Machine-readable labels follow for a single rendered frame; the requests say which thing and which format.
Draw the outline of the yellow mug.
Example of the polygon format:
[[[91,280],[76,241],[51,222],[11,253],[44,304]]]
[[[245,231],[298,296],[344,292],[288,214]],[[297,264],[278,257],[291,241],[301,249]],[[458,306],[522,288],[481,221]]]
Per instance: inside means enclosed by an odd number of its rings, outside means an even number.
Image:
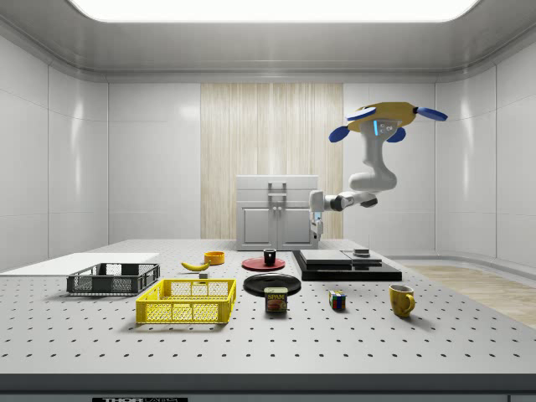
[[[408,317],[415,308],[414,290],[409,286],[390,285],[389,298],[392,310],[398,317]]]

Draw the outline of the black stove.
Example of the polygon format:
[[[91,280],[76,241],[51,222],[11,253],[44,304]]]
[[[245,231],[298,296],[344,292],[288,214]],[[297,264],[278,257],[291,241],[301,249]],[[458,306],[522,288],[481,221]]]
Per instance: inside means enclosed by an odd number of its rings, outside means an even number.
[[[401,281],[402,272],[369,249],[295,250],[304,281]]]

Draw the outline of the white cabinet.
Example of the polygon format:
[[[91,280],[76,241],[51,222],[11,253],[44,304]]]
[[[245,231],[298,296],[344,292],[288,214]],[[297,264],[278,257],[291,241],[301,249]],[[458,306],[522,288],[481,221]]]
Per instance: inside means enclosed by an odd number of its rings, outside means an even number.
[[[316,249],[309,194],[317,189],[317,180],[317,175],[238,175],[237,249]]]

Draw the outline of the red plate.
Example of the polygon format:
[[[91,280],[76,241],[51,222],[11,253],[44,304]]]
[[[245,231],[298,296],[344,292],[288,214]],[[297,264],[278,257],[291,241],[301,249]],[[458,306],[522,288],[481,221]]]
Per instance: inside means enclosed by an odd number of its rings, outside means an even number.
[[[263,257],[249,258],[242,261],[242,267],[249,271],[277,271],[286,266],[286,262],[279,258],[273,265],[267,265]]]

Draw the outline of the black plate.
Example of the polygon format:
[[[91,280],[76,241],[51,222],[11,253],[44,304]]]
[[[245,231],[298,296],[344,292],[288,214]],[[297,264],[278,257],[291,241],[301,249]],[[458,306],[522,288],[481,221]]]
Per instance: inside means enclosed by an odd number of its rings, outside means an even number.
[[[264,290],[267,287],[285,287],[290,296],[298,293],[302,286],[295,276],[276,273],[249,276],[244,280],[244,289],[255,296],[264,296]]]

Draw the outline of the flat-sided can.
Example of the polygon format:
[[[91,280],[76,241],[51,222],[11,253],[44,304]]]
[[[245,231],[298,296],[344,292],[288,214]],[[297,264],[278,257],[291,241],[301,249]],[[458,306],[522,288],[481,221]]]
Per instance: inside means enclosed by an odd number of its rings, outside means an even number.
[[[286,312],[288,289],[286,287],[266,287],[265,310],[267,312]]]

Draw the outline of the drone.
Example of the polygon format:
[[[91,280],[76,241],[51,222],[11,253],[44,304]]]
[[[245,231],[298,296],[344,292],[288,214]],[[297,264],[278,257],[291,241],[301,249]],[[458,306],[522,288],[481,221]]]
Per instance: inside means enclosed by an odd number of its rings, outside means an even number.
[[[348,124],[336,128],[330,135],[330,142],[339,142],[348,135],[350,131],[361,132],[360,125],[363,122],[373,123],[374,135],[380,136],[385,133],[387,142],[401,142],[405,138],[404,126],[409,125],[416,115],[421,115],[435,121],[446,121],[448,116],[440,111],[427,107],[413,106],[408,102],[380,102],[370,106],[363,106],[348,114],[346,119]],[[398,128],[388,128],[380,120],[397,121]]]

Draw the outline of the yellow basket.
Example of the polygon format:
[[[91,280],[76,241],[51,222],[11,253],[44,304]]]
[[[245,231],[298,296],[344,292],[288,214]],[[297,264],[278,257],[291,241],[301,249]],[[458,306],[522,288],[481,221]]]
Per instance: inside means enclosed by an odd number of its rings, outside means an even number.
[[[162,279],[136,299],[138,323],[227,323],[235,279]]]

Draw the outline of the white board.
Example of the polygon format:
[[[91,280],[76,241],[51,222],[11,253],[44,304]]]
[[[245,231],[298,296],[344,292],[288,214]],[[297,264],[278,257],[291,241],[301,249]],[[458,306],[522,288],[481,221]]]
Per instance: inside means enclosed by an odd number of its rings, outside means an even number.
[[[142,263],[158,253],[74,253],[0,273],[0,276],[68,276],[99,263]]]

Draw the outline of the dark grey basket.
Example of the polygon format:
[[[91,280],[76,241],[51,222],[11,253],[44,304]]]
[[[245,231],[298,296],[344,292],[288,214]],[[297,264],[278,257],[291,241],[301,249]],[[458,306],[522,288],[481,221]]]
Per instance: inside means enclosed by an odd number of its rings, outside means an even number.
[[[159,264],[100,263],[69,275],[67,292],[89,296],[137,295],[159,276]]]

